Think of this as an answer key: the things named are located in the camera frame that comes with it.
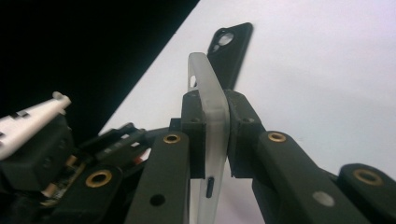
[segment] white backdrop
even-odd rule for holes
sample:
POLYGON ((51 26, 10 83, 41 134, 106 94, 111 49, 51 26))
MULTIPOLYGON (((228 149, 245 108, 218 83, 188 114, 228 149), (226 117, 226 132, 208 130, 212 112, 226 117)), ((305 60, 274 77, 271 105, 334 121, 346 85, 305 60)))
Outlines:
MULTIPOLYGON (((189 54, 244 22, 254 31, 235 90, 265 128, 335 174, 360 162, 396 179, 395 1, 201 0, 103 131, 179 118, 189 54)), ((263 223, 250 181, 225 172, 216 223, 263 223)))

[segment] black background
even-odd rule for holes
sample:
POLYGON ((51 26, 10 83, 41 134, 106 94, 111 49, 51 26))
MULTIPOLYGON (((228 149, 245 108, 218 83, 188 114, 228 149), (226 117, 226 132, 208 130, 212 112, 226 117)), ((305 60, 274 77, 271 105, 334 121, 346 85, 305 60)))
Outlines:
POLYGON ((0 1, 0 118, 59 91, 77 144, 96 136, 197 2, 0 1))

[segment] white component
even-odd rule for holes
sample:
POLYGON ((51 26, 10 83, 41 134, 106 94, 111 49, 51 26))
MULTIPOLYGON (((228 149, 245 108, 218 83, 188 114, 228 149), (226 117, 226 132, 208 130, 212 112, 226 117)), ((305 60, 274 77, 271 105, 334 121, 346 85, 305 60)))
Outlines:
POLYGON ((17 113, 17 117, 0 119, 0 160, 18 150, 27 140, 41 130, 70 105, 70 99, 54 92, 53 99, 17 113))
POLYGON ((213 224, 227 158, 230 112, 224 91, 205 54, 190 54, 189 81, 193 82, 189 84, 189 91, 198 89, 206 121, 205 179, 201 180, 198 224, 213 224), (210 179, 214 179, 213 190, 211 197, 207 197, 210 179))

